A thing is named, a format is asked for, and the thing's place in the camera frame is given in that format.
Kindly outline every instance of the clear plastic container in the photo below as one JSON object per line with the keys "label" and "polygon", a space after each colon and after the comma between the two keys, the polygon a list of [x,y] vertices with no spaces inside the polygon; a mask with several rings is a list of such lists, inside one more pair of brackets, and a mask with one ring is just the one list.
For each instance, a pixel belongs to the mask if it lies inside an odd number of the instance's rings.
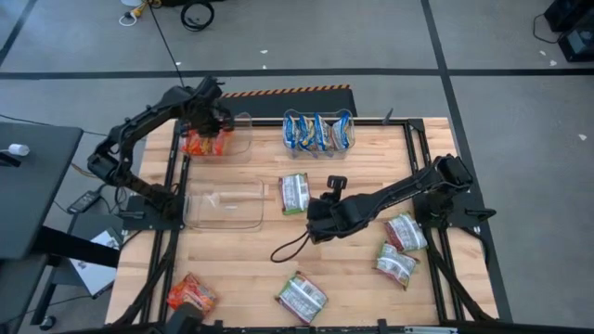
{"label": "clear plastic container", "polygon": [[[287,149],[287,155],[292,159],[344,159],[344,157],[346,157],[349,149],[355,145],[355,122],[353,121],[353,113],[351,113],[351,111],[348,109],[340,109],[335,112],[318,112],[317,113],[324,119],[324,121],[326,121],[326,123],[328,125],[330,125],[330,127],[336,121],[338,121],[345,113],[347,113],[349,116],[349,126],[347,128],[347,131],[349,131],[351,139],[352,139],[349,148],[343,148],[343,149],[335,148],[335,149],[327,150],[327,151],[319,151],[319,150],[306,151],[306,150],[301,150],[301,149],[297,149],[297,148],[290,148],[285,143],[285,148]],[[300,115],[303,115],[312,121],[315,118],[314,112],[299,112],[295,109],[289,109],[289,110],[285,111],[285,115],[284,115],[283,119],[287,116],[291,116],[294,120],[299,120]]]}
{"label": "clear plastic container", "polygon": [[192,162],[201,163],[241,163],[248,162],[252,157],[252,116],[242,112],[234,117],[234,130],[228,133],[225,138],[225,147],[220,154],[210,149],[207,154],[197,153],[195,148],[196,137],[182,135],[180,138],[180,150],[192,157]]}
{"label": "clear plastic container", "polygon": [[264,217],[262,180],[189,181],[184,222],[190,228],[220,232],[257,232]]}

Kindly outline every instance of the wooden table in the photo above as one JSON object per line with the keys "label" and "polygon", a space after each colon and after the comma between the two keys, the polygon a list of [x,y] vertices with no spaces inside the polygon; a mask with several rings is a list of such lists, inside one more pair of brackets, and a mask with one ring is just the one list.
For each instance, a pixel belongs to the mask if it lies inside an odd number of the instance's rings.
{"label": "wooden table", "polygon": [[[424,123],[433,158],[456,154],[446,118],[428,118]],[[143,179],[163,182],[173,126],[173,122],[167,122],[148,136],[140,170]],[[259,232],[206,233],[186,229],[180,235],[174,283],[192,272],[220,296],[220,302],[206,323],[221,319],[226,327],[301,325],[274,300],[296,270],[305,273],[329,296],[329,303],[313,326],[373,326],[378,318],[385,318],[390,326],[438,323],[424,250],[410,253],[420,259],[420,264],[407,291],[373,269],[377,251],[385,238],[381,223],[400,212],[412,212],[411,200],[382,212],[367,229],[348,238],[320,245],[310,243],[286,263],[269,261],[270,253],[300,236],[305,225],[304,214],[284,216],[281,213],[280,176],[308,173],[312,196],[318,197],[328,191],[326,180],[330,174],[344,175],[348,177],[348,187],[342,196],[346,197],[374,192],[411,175],[404,132],[395,131],[392,126],[360,126],[355,132],[355,147],[344,161],[292,161],[282,146],[281,129],[258,127],[254,128],[249,162],[191,165],[190,187],[206,180],[259,179],[265,188],[264,224]],[[415,139],[419,154],[419,141]],[[487,313],[497,316],[479,241],[455,228],[449,229],[448,234],[459,280]],[[144,285],[153,238],[152,232],[143,232],[123,250],[107,322],[117,319]],[[454,318],[449,287],[443,278],[442,286],[448,316]],[[151,320],[157,318],[161,286],[155,291]]]}

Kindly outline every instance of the floor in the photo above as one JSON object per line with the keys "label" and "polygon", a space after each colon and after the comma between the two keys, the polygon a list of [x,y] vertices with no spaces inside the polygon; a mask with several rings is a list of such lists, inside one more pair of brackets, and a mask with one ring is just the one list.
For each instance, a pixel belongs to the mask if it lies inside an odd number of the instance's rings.
{"label": "floor", "polygon": [[[227,92],[350,84],[359,116],[449,117],[497,209],[490,226],[513,320],[594,328],[594,64],[567,63],[532,36],[551,2],[226,0],[198,33],[183,29],[178,8],[156,15],[186,84],[205,71]],[[177,84],[173,64],[150,14],[124,28],[125,10],[118,0],[3,1],[1,113],[106,133],[156,102]],[[537,30],[555,38],[544,21]],[[84,135],[75,161],[100,140]],[[56,201],[97,186],[69,171]],[[54,206],[45,224],[69,220]],[[54,301],[83,294],[60,288]],[[53,306],[52,331],[101,326],[109,297]]]}

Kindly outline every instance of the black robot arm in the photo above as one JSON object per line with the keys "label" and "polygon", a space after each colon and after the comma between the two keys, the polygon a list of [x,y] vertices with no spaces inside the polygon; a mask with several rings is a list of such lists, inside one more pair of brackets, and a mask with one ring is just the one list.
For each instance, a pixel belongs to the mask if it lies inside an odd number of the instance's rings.
{"label": "black robot arm", "polygon": [[222,93],[213,77],[204,78],[196,89],[180,86],[169,89],[159,103],[147,106],[145,111],[110,130],[88,158],[89,171],[110,186],[125,186],[135,191],[155,207],[161,218],[173,219],[179,212],[174,193],[163,185],[150,185],[130,171],[134,146],[171,119],[184,121],[187,129],[196,129],[200,136],[216,136],[221,129],[231,131],[231,114],[218,105]]}
{"label": "black robot arm", "polygon": [[[397,203],[422,192],[440,197],[447,203],[459,192],[472,185],[472,176],[458,157],[437,157],[418,173],[387,186],[373,194],[358,194],[341,199],[346,178],[330,176],[328,186],[334,192],[324,193],[320,199],[311,199],[307,210],[307,230],[313,243],[344,238],[368,226],[378,214]],[[440,214],[443,208],[432,208]]]}

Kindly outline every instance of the snack bag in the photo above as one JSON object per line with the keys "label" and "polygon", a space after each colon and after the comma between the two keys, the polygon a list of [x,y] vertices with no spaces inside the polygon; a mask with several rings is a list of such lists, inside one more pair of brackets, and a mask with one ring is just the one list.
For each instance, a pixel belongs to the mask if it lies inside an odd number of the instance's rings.
{"label": "snack bag", "polygon": [[336,149],[347,149],[352,145],[351,125],[346,112],[332,125],[332,139]]}
{"label": "snack bag", "polygon": [[202,137],[196,130],[189,130],[182,151],[194,156],[222,156],[232,132],[221,131],[216,137]]}
{"label": "snack bag", "polygon": [[214,292],[202,285],[191,273],[177,283],[167,295],[167,303],[174,310],[184,302],[189,302],[201,310],[204,316],[213,310],[216,300]]}
{"label": "snack bag", "polygon": [[427,247],[427,239],[423,236],[419,224],[410,214],[401,213],[390,222],[384,224],[389,242],[399,252],[416,251]]}
{"label": "snack bag", "polygon": [[398,253],[396,247],[384,242],[381,245],[378,263],[375,268],[402,284],[406,291],[408,281],[416,265],[417,261],[415,259]]}
{"label": "snack bag", "polygon": [[299,115],[299,140],[298,144],[304,150],[316,150],[316,129],[312,120]]}
{"label": "snack bag", "polygon": [[328,302],[326,294],[300,272],[289,279],[275,299],[307,325]]}
{"label": "snack bag", "polygon": [[309,204],[307,173],[279,177],[278,186],[282,197],[283,214],[293,214],[307,210]]}
{"label": "snack bag", "polygon": [[332,139],[330,138],[330,126],[317,113],[314,115],[314,127],[316,128],[317,149],[321,151],[333,149]]}
{"label": "snack bag", "polygon": [[299,148],[297,138],[299,137],[299,128],[297,122],[289,115],[285,116],[282,122],[283,141],[287,148]]}

